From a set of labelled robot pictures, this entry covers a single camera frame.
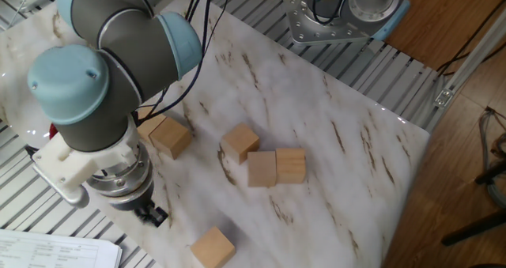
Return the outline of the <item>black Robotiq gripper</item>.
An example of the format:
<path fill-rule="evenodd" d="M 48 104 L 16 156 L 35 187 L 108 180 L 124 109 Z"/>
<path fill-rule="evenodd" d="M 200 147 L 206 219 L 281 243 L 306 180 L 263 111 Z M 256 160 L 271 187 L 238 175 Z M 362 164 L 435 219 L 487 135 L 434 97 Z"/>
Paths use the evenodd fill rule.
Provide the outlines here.
<path fill-rule="evenodd" d="M 143 224 L 150 223 L 158 228 L 168 218 L 168 214 L 162 208 L 154 207 L 153 191 L 153 181 L 143 183 L 132 193 L 111 198 L 111 206 L 122 211 L 133 210 Z"/>

